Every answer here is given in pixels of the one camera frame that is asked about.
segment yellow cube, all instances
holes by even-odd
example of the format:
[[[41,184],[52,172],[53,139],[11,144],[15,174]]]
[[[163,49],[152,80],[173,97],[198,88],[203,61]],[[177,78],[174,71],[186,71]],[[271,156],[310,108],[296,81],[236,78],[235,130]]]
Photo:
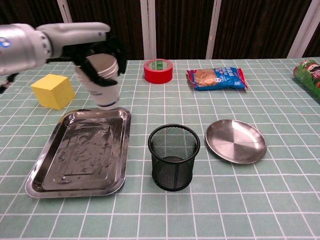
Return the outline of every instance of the yellow cube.
[[[75,92],[66,76],[48,74],[31,85],[41,106],[61,110],[72,99]]]

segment green checkered tablecloth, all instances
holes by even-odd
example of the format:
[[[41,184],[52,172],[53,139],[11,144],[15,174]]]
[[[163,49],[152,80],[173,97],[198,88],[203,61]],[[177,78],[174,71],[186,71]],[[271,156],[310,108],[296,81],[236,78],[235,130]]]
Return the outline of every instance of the green checkered tablecloth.
[[[110,196],[66,199],[31,198],[25,182],[58,119],[95,102],[69,62],[24,72],[0,96],[0,239],[320,240],[320,105],[293,80],[301,60],[174,60],[162,85],[144,80],[144,61],[129,61],[119,77],[119,105],[132,113],[125,184]],[[193,91],[186,70],[213,67],[242,68],[249,89]],[[68,76],[76,92],[61,111],[41,107],[30,88],[49,73]],[[264,159],[236,165],[208,151],[204,133],[221,119],[258,128]],[[192,182],[179,192],[151,177],[147,140],[169,123],[201,140]]]

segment red tape roll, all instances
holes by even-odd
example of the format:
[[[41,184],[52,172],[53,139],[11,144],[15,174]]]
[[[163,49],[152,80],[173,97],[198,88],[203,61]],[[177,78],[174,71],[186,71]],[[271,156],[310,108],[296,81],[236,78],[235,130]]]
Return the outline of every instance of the red tape roll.
[[[172,79],[173,64],[165,59],[151,59],[144,65],[144,78],[152,84],[165,84]]]

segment snack bag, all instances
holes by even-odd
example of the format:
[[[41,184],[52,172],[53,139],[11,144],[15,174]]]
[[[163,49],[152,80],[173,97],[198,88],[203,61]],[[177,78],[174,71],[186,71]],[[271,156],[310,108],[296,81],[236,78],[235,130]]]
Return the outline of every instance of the snack bag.
[[[221,67],[213,69],[187,70],[187,73],[195,90],[248,88],[241,68]]]
[[[293,70],[293,76],[320,98],[320,65],[315,60],[305,60]]]

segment dark curtain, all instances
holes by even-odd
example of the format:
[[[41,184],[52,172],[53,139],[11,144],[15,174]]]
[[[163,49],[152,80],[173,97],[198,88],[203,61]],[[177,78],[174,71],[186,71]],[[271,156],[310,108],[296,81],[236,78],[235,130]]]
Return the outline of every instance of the dark curtain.
[[[303,57],[320,57],[320,24],[318,24],[318,27],[306,47]]]
[[[144,59],[139,0],[68,0],[73,22],[102,22],[125,46],[129,59]]]
[[[222,0],[212,58],[286,58],[310,3]]]
[[[156,0],[157,57],[204,59],[213,5],[213,0]]]
[[[63,23],[57,0],[0,0],[0,24]]]

